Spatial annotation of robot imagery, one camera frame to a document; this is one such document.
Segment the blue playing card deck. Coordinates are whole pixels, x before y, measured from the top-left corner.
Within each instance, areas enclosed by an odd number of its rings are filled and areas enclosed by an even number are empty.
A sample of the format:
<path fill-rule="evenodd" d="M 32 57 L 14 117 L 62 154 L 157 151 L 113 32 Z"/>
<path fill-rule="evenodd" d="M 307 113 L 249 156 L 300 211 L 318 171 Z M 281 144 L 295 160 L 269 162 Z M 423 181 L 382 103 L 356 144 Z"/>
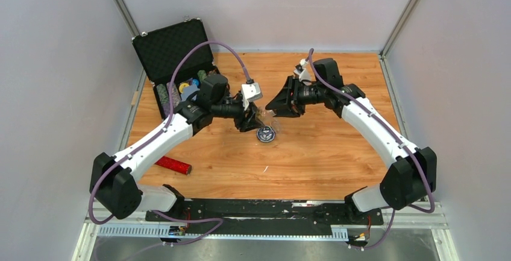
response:
<path fill-rule="evenodd" d="M 181 100 L 185 101 L 190 95 L 199 91 L 199 88 L 196 85 L 187 86 L 181 92 Z"/>

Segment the black poker chip case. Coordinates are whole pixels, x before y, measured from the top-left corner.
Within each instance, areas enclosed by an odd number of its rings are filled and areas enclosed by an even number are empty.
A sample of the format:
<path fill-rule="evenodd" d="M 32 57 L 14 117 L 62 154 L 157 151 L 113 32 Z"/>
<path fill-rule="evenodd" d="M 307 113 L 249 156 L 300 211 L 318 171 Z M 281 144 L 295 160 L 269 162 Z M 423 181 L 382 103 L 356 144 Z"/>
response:
<path fill-rule="evenodd" d="M 167 86 L 175 68 L 182 59 L 202 42 L 208 41 L 207 33 L 201 19 L 193 18 L 160 28 L 132 38 L 131 43 L 152 83 L 152 90 L 162 119 L 168 115 L 168 107 L 160 99 L 157 86 Z M 175 85 L 191 78 L 198 79 L 198 72 L 219 72 L 214 64 L 212 49 L 209 46 L 199 48 L 179 69 Z"/>

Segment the red glitter tube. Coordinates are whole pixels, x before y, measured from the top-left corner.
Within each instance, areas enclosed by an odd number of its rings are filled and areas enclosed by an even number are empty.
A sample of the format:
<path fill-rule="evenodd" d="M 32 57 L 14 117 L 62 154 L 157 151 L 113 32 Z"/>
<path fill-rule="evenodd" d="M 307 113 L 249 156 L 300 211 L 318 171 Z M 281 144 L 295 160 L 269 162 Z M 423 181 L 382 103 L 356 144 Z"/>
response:
<path fill-rule="evenodd" d="M 184 175 L 189 175 L 192 171 L 192 166 L 190 164 L 166 156 L 160 158 L 158 161 L 156 161 L 155 164 L 162 168 L 166 168 Z"/>

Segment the blue dealer button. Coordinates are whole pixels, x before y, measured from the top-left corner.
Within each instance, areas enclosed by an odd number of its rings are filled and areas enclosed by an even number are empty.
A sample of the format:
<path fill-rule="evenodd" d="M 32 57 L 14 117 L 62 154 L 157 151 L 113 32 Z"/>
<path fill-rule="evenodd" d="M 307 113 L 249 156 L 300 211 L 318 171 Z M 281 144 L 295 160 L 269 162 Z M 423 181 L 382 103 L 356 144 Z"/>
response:
<path fill-rule="evenodd" d="M 195 85 L 196 87 L 200 87 L 200 81 L 198 79 L 195 79 L 195 78 L 191 79 L 190 84 L 191 85 Z"/>

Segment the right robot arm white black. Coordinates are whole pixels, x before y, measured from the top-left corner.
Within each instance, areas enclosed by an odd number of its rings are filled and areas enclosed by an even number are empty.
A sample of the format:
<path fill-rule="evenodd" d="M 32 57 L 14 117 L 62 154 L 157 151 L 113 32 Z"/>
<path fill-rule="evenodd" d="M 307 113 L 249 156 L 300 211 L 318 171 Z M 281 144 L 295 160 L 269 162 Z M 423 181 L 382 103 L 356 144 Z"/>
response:
<path fill-rule="evenodd" d="M 423 197 L 431 198 L 436 189 L 436 153 L 407 140 L 379 114 L 358 86 L 345 84 L 334 59 L 311 63 L 314 80 L 307 75 L 309 60 L 300 61 L 294 75 L 287 77 L 266 109 L 276 117 L 298 118 L 306 112 L 307 105 L 323 104 L 354 127 L 378 153 L 387 172 L 379 184 L 345 197 L 346 219 L 356 224 L 370 210 L 401 210 Z"/>

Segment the clear pill bottle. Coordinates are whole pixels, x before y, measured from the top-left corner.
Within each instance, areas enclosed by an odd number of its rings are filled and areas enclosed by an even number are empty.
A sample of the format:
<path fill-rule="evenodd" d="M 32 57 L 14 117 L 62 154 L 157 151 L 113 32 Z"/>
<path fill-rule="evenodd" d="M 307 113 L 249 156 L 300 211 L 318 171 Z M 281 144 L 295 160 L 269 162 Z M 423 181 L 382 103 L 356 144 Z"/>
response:
<path fill-rule="evenodd" d="M 256 115 L 263 123 L 271 123 L 274 120 L 275 112 L 273 110 L 266 110 L 263 107 L 259 107 Z"/>

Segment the yellow dealer button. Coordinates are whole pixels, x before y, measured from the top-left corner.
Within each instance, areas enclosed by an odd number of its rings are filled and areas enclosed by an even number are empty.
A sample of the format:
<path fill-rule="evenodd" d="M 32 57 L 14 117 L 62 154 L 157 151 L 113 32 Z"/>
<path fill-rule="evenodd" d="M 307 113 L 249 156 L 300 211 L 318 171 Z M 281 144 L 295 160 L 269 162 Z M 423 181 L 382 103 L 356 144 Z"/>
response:
<path fill-rule="evenodd" d="M 178 91 L 179 91 L 179 93 L 180 93 L 180 94 L 183 94 L 183 93 L 184 93 L 184 90 L 185 90 L 187 87 L 190 87 L 190 84 L 189 84 L 189 83 L 186 83 L 186 82 L 180 83 L 180 85 L 178 86 Z"/>

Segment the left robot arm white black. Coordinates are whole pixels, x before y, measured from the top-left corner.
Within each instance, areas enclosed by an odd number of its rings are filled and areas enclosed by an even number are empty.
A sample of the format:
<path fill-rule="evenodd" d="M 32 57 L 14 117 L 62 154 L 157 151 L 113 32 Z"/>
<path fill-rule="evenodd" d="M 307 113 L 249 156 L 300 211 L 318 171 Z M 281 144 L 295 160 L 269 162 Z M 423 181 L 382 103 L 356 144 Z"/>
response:
<path fill-rule="evenodd" d="M 169 220 L 184 215 L 184 204 L 168 185 L 139 185 L 145 172 L 172 148 L 209 126 L 214 118 L 231 118 L 240 132 L 263 127 L 255 101 L 262 98 L 258 83 L 249 80 L 230 96 L 228 80 L 207 76 L 199 90 L 180 102 L 159 126 L 113 156 L 98 155 L 90 182 L 91 202 L 98 201 L 117 219 L 136 211 L 161 211 Z"/>

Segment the pink green chip stack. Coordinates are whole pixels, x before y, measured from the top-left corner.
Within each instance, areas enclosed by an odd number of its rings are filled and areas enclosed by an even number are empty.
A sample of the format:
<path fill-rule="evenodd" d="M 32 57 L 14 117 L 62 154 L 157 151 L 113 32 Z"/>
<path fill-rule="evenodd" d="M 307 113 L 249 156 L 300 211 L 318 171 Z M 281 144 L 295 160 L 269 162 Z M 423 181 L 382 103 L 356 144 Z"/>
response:
<path fill-rule="evenodd" d="M 197 72 L 197 76 L 198 76 L 199 81 L 202 82 L 207 77 L 207 72 L 205 70 L 199 70 Z"/>

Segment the purple chip stack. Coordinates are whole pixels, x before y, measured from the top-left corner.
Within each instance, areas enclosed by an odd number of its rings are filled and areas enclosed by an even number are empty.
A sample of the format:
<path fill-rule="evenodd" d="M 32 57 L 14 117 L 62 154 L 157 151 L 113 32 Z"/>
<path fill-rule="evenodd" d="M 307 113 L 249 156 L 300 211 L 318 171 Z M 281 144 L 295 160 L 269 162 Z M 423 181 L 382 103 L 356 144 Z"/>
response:
<path fill-rule="evenodd" d="M 170 93 L 170 101 L 173 107 L 176 107 L 181 102 L 181 95 L 175 83 L 168 82 L 166 84 L 167 90 Z"/>

